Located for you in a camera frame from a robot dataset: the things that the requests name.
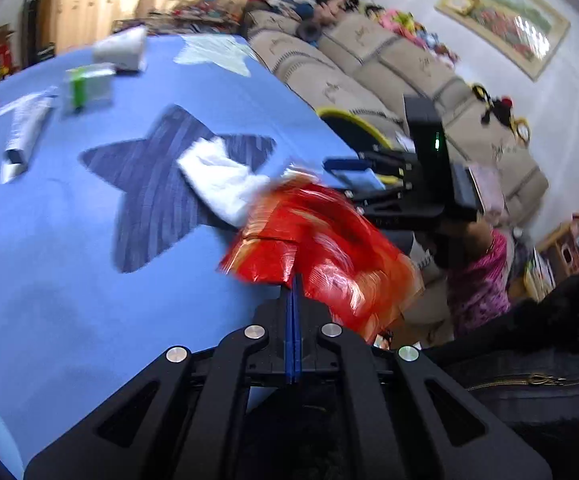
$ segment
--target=beige couch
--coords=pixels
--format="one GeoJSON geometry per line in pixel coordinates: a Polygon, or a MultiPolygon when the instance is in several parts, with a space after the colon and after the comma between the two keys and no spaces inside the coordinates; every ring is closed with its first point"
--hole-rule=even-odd
{"type": "Polygon", "coordinates": [[[247,17],[250,46],[267,68],[314,109],[349,110],[395,144],[407,134],[404,95],[429,97],[445,126],[450,157],[498,169],[511,224],[537,208],[548,183],[513,133],[496,119],[481,124],[485,105],[454,71],[428,52],[360,14],[323,32],[318,48],[296,38],[297,23],[264,10],[247,17]]]}

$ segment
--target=framed painting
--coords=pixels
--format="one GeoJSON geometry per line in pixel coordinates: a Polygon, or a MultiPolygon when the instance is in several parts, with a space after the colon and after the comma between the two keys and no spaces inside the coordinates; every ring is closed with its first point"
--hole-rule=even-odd
{"type": "Polygon", "coordinates": [[[489,41],[534,81],[570,27],[543,0],[441,0],[436,9],[489,41]]]}

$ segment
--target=table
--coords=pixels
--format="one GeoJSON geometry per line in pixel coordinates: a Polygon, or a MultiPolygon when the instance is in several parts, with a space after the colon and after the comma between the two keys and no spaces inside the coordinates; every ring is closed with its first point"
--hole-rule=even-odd
{"type": "MultiPolygon", "coordinates": [[[[123,192],[88,171],[80,154],[144,138],[177,104],[216,134],[274,139],[266,174],[291,160],[353,155],[255,60],[246,60],[251,77],[182,66],[173,59],[184,46],[178,36],[149,38],[146,72],[116,76],[109,107],[53,111],[29,171],[0,184],[0,440],[4,430],[15,446],[0,449],[18,448],[23,466],[169,346],[214,346],[278,296],[277,287],[217,272],[233,234],[207,225],[119,272],[112,252],[123,192]]],[[[66,69],[91,56],[77,50],[13,75],[0,83],[0,104],[60,86],[66,69]]],[[[0,116],[0,164],[11,119],[0,116]]],[[[16,469],[11,456],[4,462],[16,469]]]]}

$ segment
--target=silver screw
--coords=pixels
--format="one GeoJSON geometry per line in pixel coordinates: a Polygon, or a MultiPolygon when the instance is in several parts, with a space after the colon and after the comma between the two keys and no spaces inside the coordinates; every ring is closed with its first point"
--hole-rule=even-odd
{"type": "Polygon", "coordinates": [[[338,337],[343,333],[343,329],[336,323],[326,323],[321,327],[321,332],[328,337],[338,337]]]}
{"type": "Polygon", "coordinates": [[[250,325],[246,328],[246,337],[260,339],[265,335],[265,329],[260,325],[250,325]]]}
{"type": "Polygon", "coordinates": [[[398,349],[398,356],[403,361],[416,361],[418,359],[418,350],[413,346],[401,346],[398,349]]]}
{"type": "Polygon", "coordinates": [[[170,363],[180,363],[187,359],[187,351],[182,346],[175,346],[167,351],[166,357],[170,363]]]}

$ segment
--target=red and orange wrapper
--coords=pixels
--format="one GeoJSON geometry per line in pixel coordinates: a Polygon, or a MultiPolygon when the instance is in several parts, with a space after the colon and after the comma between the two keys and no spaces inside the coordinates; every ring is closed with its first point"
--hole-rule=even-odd
{"type": "Polygon", "coordinates": [[[220,269],[288,287],[300,273],[305,296],[368,343],[423,290],[418,268],[343,195],[300,175],[259,197],[220,269]]]}

